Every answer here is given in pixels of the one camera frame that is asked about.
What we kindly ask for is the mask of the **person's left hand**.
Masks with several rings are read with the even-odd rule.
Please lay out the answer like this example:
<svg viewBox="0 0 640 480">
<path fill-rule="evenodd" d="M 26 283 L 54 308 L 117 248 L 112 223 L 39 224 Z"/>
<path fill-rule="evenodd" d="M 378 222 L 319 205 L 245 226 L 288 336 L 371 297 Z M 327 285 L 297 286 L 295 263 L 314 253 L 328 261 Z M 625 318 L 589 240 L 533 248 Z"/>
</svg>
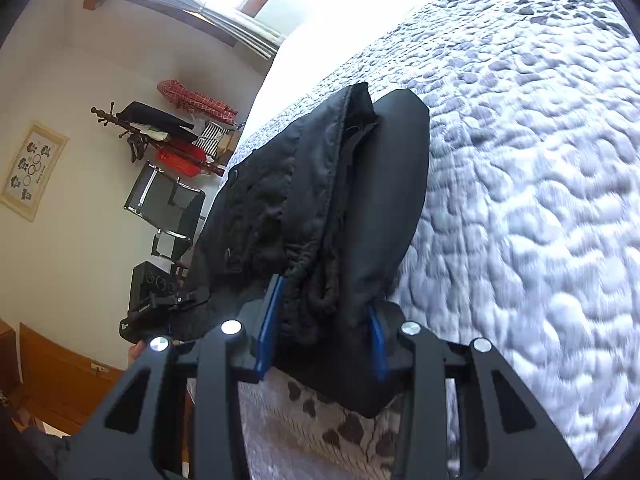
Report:
<svg viewBox="0 0 640 480">
<path fill-rule="evenodd" d="M 129 367 L 132 367 L 132 364 L 134 364 L 134 362 L 136 362 L 137 359 L 140 358 L 145 348 L 146 348 L 146 343 L 144 340 L 142 340 L 142 341 L 138 341 L 136 344 L 134 344 L 128 349 L 128 366 Z"/>
</svg>

